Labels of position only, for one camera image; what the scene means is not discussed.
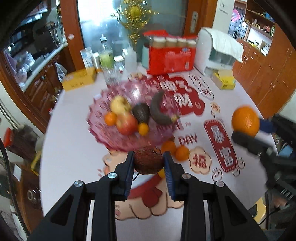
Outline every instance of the shelf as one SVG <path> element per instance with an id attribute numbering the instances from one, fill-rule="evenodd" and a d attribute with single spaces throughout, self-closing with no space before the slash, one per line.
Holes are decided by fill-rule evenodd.
<path id="1" fill-rule="evenodd" d="M 255 26 L 253 26 L 252 24 L 250 24 L 250 23 L 246 23 L 246 22 L 245 22 L 245 24 L 249 25 L 251 28 L 253 28 L 253 29 L 255 29 L 257 32 L 263 34 L 265 37 L 269 38 L 270 40 L 273 39 L 273 36 L 271 36 L 270 34 L 264 32 L 263 30 L 261 30 L 261 29 L 255 27 Z"/>
<path id="2" fill-rule="evenodd" d="M 264 22 L 266 22 L 266 23 L 267 23 L 266 25 L 269 25 L 270 28 L 271 28 L 273 25 L 276 24 L 275 22 L 269 20 L 268 18 L 266 18 L 266 17 L 264 17 L 264 16 L 262 16 L 262 15 L 256 13 L 256 12 L 254 12 L 254 11 L 252 11 L 252 10 L 247 9 L 247 11 L 248 11 L 249 13 L 254 14 L 255 16 L 257 16 L 259 19 L 263 20 Z"/>

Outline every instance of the white tabletop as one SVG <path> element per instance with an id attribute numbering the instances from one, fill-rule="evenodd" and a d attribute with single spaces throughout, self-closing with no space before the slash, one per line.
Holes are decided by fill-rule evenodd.
<path id="1" fill-rule="evenodd" d="M 144 72 L 144 69 L 140 67 L 139 71 Z M 242 158 L 245 165 L 243 168 L 237 168 L 240 172 L 237 177 L 232 171 L 227 173 L 222 171 L 222 166 L 219 165 L 203 126 L 206 120 L 222 119 L 225 131 L 230 138 L 233 131 L 231 116 L 238 106 L 248 104 L 259 115 L 260 113 L 238 82 L 233 91 L 222 91 L 209 78 L 203 77 L 196 70 L 190 73 L 173 73 L 169 76 L 183 76 L 188 82 L 188 87 L 197 89 L 189 79 L 189 74 L 201 77 L 205 85 L 208 85 L 215 95 L 214 102 L 219 105 L 221 112 L 214 117 L 211 114 L 213 99 L 204 97 L 201 95 L 200 90 L 197 90 L 199 98 L 205 103 L 204 113 L 201 116 L 194 116 L 194 113 L 187 114 L 181 117 L 180 121 L 183 127 L 187 126 L 190 121 L 192 128 L 196 129 L 197 144 L 194 141 L 192 144 L 189 142 L 188 147 L 194 149 L 198 146 L 199 151 L 204 149 L 206 155 L 211 157 L 211 164 L 209 171 L 204 175 L 202 172 L 198 174 L 198 172 L 194 171 L 194 168 L 190 168 L 189 162 L 182 163 L 184 170 L 195 175 L 201 181 L 213 183 L 214 171 L 219 169 L 223 173 L 222 181 L 249 209 L 266 190 L 264 186 L 266 182 L 265 170 L 258 159 L 248 154 L 243 148 L 233 145 L 237 158 Z M 103 76 L 99 74 L 93 85 L 63 92 L 60 96 L 47 127 L 40 166 L 41 203 L 44 215 L 76 180 L 89 183 L 100 178 L 98 169 L 104 168 L 105 164 L 102 159 L 103 156 L 108 154 L 108 149 L 104 145 L 97 143 L 94 136 L 88 131 L 89 125 L 86 122 L 86 117 L 89 113 L 89 106 L 93 103 L 93 97 L 104 88 L 106 88 L 106 85 Z M 174 134 L 175 143 L 179 145 L 179 140 L 184 140 L 187 133 L 192 133 L 192 130 L 186 128 L 177 130 Z M 274 145 L 271 135 L 259 132 L 256 137 Z M 139 182 L 146 182 L 147 179 L 149 179 L 149 176 L 143 175 L 143 177 L 139 178 L 138 183 L 133 183 L 132 188 L 140 185 Z M 124 221 L 116 220 L 117 238 L 122 241 L 180 240 L 182 213 L 182 207 L 167 208 L 165 206 L 164 214 L 157 214 L 159 216 L 154 216 L 152 210 L 154 215 L 144 215 L 143 218 L 147 218 L 145 220 L 135 217 Z M 87 235 L 87 240 L 90 240 L 90 233 Z"/>

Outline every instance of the gold ornament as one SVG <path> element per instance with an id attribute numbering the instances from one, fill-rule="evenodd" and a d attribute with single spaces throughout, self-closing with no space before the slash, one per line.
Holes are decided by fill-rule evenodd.
<path id="1" fill-rule="evenodd" d="M 131 32 L 128 37 L 136 45 L 140 38 L 139 31 L 150 21 L 151 16 L 156 14 L 158 12 L 152 11 L 146 1 L 123 0 L 116 13 L 111 16 L 116 17 L 117 21 Z"/>

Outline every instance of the round table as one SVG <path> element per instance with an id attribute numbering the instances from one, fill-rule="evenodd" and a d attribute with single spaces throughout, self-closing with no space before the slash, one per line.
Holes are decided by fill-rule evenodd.
<path id="1" fill-rule="evenodd" d="M 141 66 L 138 71 L 146 73 Z M 237 82 L 232 91 L 219 90 L 210 78 L 195 69 L 154 78 L 162 82 L 163 88 L 174 91 L 182 106 L 174 136 L 176 145 L 184 144 L 191 150 L 189 161 L 181 163 L 185 172 L 205 182 L 222 180 L 247 209 L 252 207 L 266 190 L 266 174 L 255 156 L 230 142 L 231 116 L 237 107 L 248 104 L 261 116 L 242 86 Z M 76 180 L 97 181 L 125 158 L 126 153 L 108 151 L 88 131 L 89 106 L 104 88 L 103 75 L 99 74 L 94 84 L 60 95 L 47 127 L 40 166 L 44 215 Z M 259 131 L 256 137 L 276 150 L 271 135 Z M 152 187 L 160 192 L 153 207 L 144 205 L 143 190 L 138 192 L 147 183 L 154 183 Z M 132 199 L 115 205 L 118 240 L 180 240 L 183 204 L 170 200 L 165 179 L 158 174 L 140 175 L 133 182 L 131 192 Z M 90 212 L 88 230 L 91 230 L 91 217 Z"/>

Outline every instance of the yellow box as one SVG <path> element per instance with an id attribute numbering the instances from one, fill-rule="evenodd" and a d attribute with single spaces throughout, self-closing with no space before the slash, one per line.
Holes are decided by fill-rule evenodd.
<path id="1" fill-rule="evenodd" d="M 233 90 L 235 88 L 235 78 L 231 70 L 213 73 L 211 79 L 220 90 Z"/>
<path id="2" fill-rule="evenodd" d="M 81 69 L 68 74 L 62 81 L 65 91 L 93 84 L 96 79 L 95 68 Z"/>

